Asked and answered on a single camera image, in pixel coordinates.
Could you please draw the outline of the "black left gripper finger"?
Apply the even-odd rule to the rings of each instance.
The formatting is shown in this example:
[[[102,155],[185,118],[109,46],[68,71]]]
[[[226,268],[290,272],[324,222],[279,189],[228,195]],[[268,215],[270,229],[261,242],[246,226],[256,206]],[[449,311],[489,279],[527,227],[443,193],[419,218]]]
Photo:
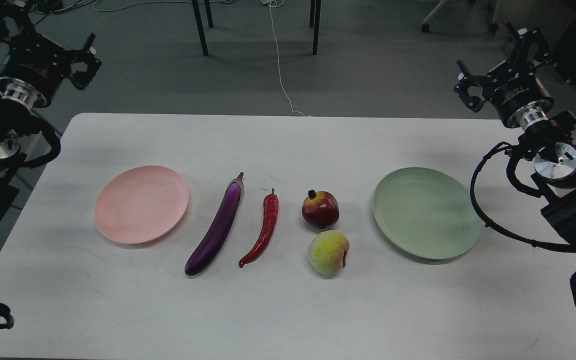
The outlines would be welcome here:
[[[81,57],[71,64],[70,82],[78,91],[84,91],[96,77],[102,61],[96,57]]]
[[[71,53],[70,63],[96,63],[98,59],[93,53],[93,43],[95,39],[96,34],[91,33],[82,48],[76,49]]]

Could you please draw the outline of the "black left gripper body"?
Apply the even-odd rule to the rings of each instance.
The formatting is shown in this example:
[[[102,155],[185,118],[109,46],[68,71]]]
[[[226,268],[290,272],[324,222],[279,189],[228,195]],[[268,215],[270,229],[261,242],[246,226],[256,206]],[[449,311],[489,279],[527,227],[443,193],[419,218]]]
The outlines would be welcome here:
[[[66,50],[45,36],[14,36],[0,64],[2,99],[26,109],[45,109],[64,80],[80,88],[73,78],[75,61],[73,50]]]

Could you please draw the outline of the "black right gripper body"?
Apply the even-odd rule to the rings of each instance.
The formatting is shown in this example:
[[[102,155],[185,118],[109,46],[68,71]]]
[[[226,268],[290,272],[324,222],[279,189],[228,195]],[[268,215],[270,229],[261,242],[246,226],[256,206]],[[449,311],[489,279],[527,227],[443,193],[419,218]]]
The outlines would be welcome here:
[[[544,113],[553,107],[553,97],[536,72],[533,62],[518,63],[511,69],[510,62],[506,60],[487,73],[493,83],[483,87],[483,96],[493,105],[504,127],[521,127],[519,117],[525,107],[535,105]]]

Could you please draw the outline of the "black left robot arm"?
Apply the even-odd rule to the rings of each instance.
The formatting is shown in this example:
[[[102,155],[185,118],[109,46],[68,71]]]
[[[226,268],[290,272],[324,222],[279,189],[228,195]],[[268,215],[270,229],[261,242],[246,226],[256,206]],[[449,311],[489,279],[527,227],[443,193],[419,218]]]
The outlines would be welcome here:
[[[64,80],[82,91],[101,67],[90,34],[82,48],[66,50],[38,33],[18,34],[0,64],[0,221],[19,190],[10,182],[19,169],[34,169],[61,153],[57,130],[34,109],[45,109]]]

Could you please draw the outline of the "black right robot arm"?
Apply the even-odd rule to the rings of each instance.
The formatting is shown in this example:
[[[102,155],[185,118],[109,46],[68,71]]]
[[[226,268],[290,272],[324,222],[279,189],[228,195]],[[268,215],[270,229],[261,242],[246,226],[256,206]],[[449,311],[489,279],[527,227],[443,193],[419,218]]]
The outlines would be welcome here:
[[[518,143],[496,144],[476,166],[470,180],[470,201],[484,225],[533,248],[576,253],[576,143],[572,132],[576,117],[569,111],[549,117],[554,100],[537,77],[537,68],[553,61],[553,51],[541,29],[516,30],[510,23],[515,46],[510,57],[485,75],[473,75],[462,61],[454,92],[468,109],[478,112],[493,105],[502,125],[522,129]],[[563,239],[549,243],[529,239],[504,228],[478,204],[475,188],[480,171],[494,155],[504,152],[509,161],[505,175],[517,191],[545,198],[541,215]]]

